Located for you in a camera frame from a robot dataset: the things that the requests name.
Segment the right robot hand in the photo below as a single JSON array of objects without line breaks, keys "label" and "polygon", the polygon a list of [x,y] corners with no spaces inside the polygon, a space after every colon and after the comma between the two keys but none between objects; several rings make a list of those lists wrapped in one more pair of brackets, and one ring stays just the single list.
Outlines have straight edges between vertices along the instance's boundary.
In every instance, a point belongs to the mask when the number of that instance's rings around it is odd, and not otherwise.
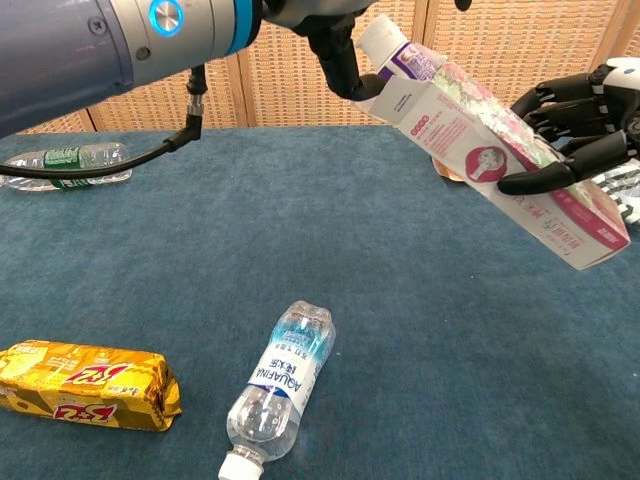
[{"label": "right robot hand", "polygon": [[595,70],[539,83],[511,110],[548,142],[568,138],[563,159],[498,181],[501,193],[567,188],[639,156],[639,59],[615,57]]}]

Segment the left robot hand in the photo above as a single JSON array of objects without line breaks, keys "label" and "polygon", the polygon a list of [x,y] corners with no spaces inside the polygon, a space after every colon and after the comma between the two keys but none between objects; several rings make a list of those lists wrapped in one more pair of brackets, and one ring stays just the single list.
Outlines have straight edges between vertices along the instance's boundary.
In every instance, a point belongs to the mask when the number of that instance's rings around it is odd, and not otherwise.
[{"label": "left robot hand", "polygon": [[376,97],[386,81],[378,74],[359,73],[352,32],[371,0],[265,1],[262,17],[308,40],[329,89],[354,102]]}]

